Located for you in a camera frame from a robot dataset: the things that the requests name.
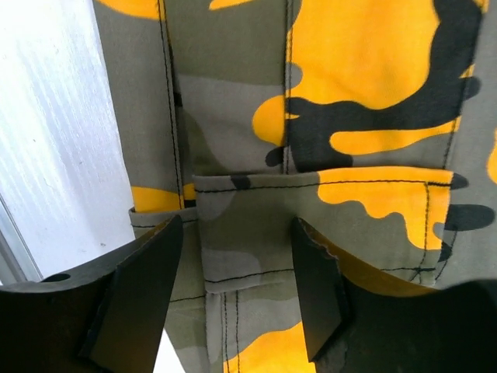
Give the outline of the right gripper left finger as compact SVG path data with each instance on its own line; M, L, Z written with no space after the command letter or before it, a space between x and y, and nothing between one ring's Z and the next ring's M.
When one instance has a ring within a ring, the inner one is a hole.
M3 372L151 372L183 242L170 218L40 282L1 288Z

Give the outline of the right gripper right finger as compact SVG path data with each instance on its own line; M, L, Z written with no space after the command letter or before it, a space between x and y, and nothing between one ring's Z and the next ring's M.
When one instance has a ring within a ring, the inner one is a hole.
M308 360L319 372L494 372L496 282L435 290L291 223Z

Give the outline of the camouflage cargo trousers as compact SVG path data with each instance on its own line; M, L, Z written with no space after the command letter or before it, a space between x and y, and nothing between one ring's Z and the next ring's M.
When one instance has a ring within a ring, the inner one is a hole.
M186 372L319 372L290 228L496 282L494 1L97 1L136 235L178 215Z

